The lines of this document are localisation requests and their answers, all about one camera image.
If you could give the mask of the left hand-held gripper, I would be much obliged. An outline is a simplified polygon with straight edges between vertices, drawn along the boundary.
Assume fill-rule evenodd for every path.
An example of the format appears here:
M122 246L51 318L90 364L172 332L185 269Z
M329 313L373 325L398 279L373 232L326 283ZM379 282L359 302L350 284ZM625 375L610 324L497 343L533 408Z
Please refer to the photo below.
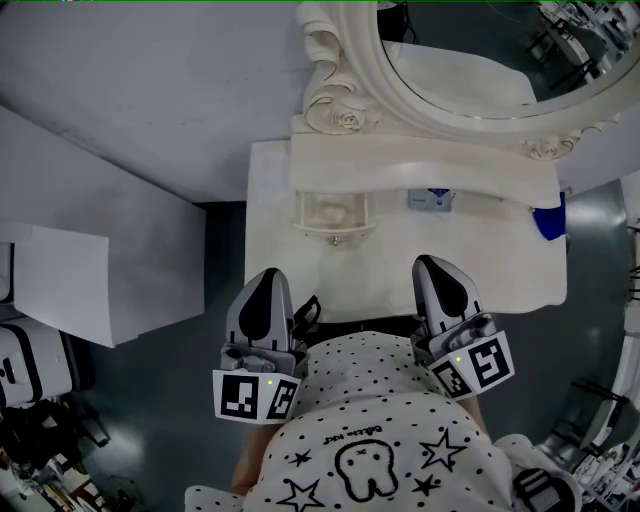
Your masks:
M307 378L307 351L291 351L293 317L289 283L279 269L264 270L237 294L226 317L227 341L236 344L223 346L221 367L213 372L218 418L255 425L291 418Z

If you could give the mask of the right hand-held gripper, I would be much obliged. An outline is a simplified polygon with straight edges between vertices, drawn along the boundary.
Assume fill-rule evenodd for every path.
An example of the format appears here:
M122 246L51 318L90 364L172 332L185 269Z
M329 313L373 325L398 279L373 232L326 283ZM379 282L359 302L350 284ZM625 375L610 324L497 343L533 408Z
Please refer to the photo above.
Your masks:
M450 326L451 320L474 315L439 335L421 327L410 336L415 362L444 394L462 400L511 378L515 370L506 332L497 328L491 314L479 313L481 300L473 280L434 256L419 256L412 273L418 310L429 326Z

